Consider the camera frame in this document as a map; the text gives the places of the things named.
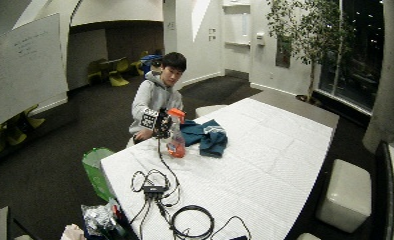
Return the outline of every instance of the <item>cable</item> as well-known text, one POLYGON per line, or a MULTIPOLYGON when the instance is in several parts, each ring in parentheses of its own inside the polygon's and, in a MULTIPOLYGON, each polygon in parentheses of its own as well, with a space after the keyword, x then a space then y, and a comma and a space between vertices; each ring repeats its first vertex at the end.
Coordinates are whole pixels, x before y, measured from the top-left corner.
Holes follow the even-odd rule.
POLYGON ((211 240, 213 239, 213 236, 227 227, 227 225, 228 225, 228 223, 235 219, 235 218, 237 218, 240 221, 241 221, 241 223, 243 223, 243 226, 245 227, 245 229, 248 230, 248 233, 249 233, 249 240, 252 239, 252 234, 251 234, 251 231, 249 231, 249 228, 248 228, 248 226, 247 226, 247 224, 245 224, 245 221, 241 219, 241 217, 239 217, 239 216, 233 216, 233 217, 231 217, 229 219, 228 219, 228 221, 227 221, 227 223, 224 224, 224 226, 220 228, 220 230, 217 230, 215 233, 213 233, 213 235, 211 236, 211 240))
POLYGON ((142 208, 142 210, 140 210, 140 212, 135 215, 135 217, 132 218, 132 220, 131 220, 131 222, 130 222, 130 224, 132 224, 134 223, 134 221, 135 221, 135 219, 140 216, 140 214, 142 214, 142 212, 143 212, 143 210, 144 210, 144 208, 145 208, 145 205, 147 205, 147 203, 148 203, 148 200, 145 200, 145 202, 144 202, 144 206, 143 206, 143 208, 142 208))
POLYGON ((168 190, 171 188, 171 181, 169 181, 167 175, 163 172, 160 172, 157 169, 152 169, 152 170, 149 170, 148 174, 144 174, 143 171, 136 171, 135 172, 134 177, 132 177, 132 183, 131 183, 131 189, 132 189, 134 192, 142 192, 143 189, 144 189, 145 183, 149 183, 152 186, 155 186, 155 183, 152 182, 152 180, 149 180, 149 177, 153 174, 160 174, 164 177, 164 179, 165 179, 164 189, 168 190), (144 176, 143 185, 142 185, 142 187, 139 189, 135 188, 135 180, 136 180, 138 175, 144 176))
POLYGON ((143 223, 145 221, 145 218, 147 218, 147 215, 148 215, 148 212, 149 212, 149 209, 152 207, 152 201, 148 201, 148 208, 147 208, 147 212, 145 212, 145 215, 144 215, 144 218, 143 218, 143 221, 140 223, 140 239, 144 240, 143 238, 143 223))
POLYGON ((180 185, 181 185, 181 184, 180 184, 180 180, 179 180, 179 178, 177 178, 175 172, 172 171, 169 165, 167 164, 167 162, 165 162, 165 160, 164 160, 164 158, 163 158, 163 154, 161 154, 161 150, 160 150, 160 145, 161 145, 161 143, 160 143, 160 139, 159 139, 159 157, 160 157, 161 163, 165 165, 165 167, 167 167, 168 170, 171 171, 171 173, 172 173, 172 175, 173 175, 173 177, 175 177, 175 181, 176 181, 175 189, 172 190, 171 193, 168 193, 167 195, 164 195, 163 198, 164 198, 164 199, 168 198, 168 197, 169 197, 176 191, 179 191, 179 198, 177 198, 177 201, 176 201, 175 203, 172 203, 172 204, 164 204, 167 207, 172 207, 172 206, 175 206, 176 204, 179 204, 179 202, 180 202, 180 198, 181 198, 181 188, 180 188, 180 185))
POLYGON ((173 231, 173 234, 175 234, 176 236, 179 236, 179 237, 208 239, 208 237, 209 237, 209 236, 212 235, 212 233, 213 233, 213 229, 215 229, 215 219, 213 219, 213 217, 212 217, 212 214, 209 213, 209 211, 208 211, 205 208, 203 208, 203 207, 200 207, 200 206, 197 206, 197 205, 188 205, 188 206, 183 207, 183 208, 181 208, 181 209, 173 214, 173 216, 172 216, 172 219, 171 219, 171 230, 173 231), (203 212, 203 213, 208 216, 208 218, 209 218, 209 220, 211 220, 211 227, 209 227, 209 229, 207 230, 207 232, 204 232, 203 234, 200 234, 200 235, 189 235, 188 233, 185 233, 185 231, 189 232, 189 229, 185 229, 185 231, 181 232, 181 231, 176 228, 176 226, 175 226, 175 220, 176 220, 177 216, 179 216, 183 212, 185 212, 185 211, 199 211, 199 212, 203 212))

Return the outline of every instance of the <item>gray hoodie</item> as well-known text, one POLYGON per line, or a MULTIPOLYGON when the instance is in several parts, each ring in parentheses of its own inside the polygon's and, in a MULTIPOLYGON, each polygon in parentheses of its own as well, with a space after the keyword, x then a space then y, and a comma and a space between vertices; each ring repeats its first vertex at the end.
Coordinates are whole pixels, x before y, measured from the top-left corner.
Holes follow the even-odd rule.
POLYGON ((143 127, 140 121, 147 108, 159 111, 160 108, 179 108, 183 110, 183 95, 172 87, 167 87, 160 79, 160 73, 149 71, 145 74, 144 82, 140 85, 139 91, 132 103, 134 123, 130 127, 131 134, 136 134, 143 127))

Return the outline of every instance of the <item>plastic bottle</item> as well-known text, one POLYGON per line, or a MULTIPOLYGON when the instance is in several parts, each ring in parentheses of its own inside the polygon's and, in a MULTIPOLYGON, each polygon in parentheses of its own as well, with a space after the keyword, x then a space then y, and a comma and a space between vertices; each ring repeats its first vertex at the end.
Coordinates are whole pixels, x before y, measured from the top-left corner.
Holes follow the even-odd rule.
POLYGON ((185 113, 179 109, 171 109, 168 114, 172 117, 172 138, 168 143, 168 152, 176 158, 183 158, 185 155, 185 139, 180 129, 180 123, 184 122, 185 113))

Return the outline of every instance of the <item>trash can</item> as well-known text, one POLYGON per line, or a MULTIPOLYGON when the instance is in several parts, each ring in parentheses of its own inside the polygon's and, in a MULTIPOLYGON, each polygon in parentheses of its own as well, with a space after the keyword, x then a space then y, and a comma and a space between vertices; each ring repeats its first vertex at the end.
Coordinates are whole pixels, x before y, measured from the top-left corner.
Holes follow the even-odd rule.
POLYGON ((115 198, 110 191, 106 176, 102 169, 102 160, 115 152, 108 148, 94 148, 84 154, 83 166, 86 168, 96 194, 106 200, 115 198))
POLYGON ((147 55, 145 57, 142 58, 144 78, 145 78, 145 74, 149 72, 152 68, 153 61, 161 60, 161 59, 163 59, 161 55, 147 55))

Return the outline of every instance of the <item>green bag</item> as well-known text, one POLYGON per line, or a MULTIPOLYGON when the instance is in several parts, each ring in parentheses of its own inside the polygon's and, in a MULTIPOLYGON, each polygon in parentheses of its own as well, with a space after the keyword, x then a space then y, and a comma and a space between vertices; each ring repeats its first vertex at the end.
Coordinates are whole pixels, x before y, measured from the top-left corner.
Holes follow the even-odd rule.
POLYGON ((102 169, 103 158, 112 155, 115 152, 107 148, 94 148, 83 157, 83 166, 86 168, 94 189, 96 194, 108 201, 110 198, 115 198, 110 191, 106 177, 102 169))

